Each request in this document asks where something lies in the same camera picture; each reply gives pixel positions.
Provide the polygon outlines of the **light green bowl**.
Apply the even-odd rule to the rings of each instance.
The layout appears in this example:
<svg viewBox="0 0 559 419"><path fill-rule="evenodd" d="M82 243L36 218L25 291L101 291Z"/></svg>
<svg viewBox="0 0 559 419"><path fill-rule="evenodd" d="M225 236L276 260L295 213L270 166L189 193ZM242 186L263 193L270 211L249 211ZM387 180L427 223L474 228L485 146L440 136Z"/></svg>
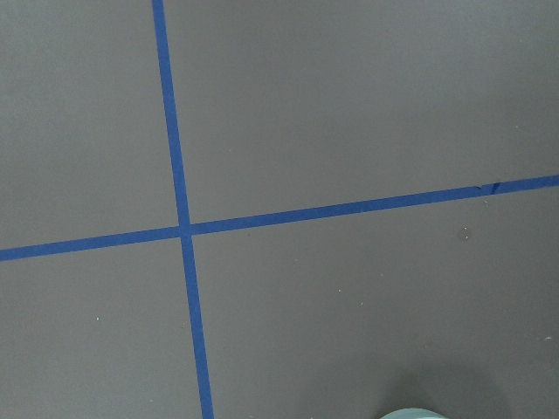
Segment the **light green bowl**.
<svg viewBox="0 0 559 419"><path fill-rule="evenodd" d="M429 409L407 408L389 412L380 419L438 419L441 415Z"/></svg>

